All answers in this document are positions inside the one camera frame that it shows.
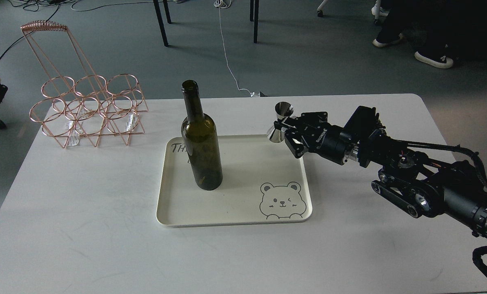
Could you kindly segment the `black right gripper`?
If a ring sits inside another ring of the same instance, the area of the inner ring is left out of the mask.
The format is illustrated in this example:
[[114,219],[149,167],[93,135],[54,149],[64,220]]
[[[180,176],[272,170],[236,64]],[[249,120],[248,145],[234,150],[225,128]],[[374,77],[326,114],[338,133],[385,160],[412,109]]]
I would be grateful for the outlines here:
[[303,112],[299,117],[285,117],[274,122],[295,158],[306,152],[316,153],[338,165],[344,165],[346,153],[354,141],[347,138],[344,128],[327,122],[328,113]]

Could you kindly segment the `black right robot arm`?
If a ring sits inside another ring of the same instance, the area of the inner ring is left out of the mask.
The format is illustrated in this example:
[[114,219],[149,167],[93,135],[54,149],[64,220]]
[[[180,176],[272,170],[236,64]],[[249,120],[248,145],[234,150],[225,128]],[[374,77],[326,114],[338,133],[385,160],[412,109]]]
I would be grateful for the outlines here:
[[460,146],[395,140],[375,108],[359,106],[344,127],[328,114],[304,112],[279,102],[271,142],[285,142],[295,158],[316,153],[338,165],[348,160],[381,166],[372,189],[414,218],[447,214],[487,239],[487,177],[476,152]]

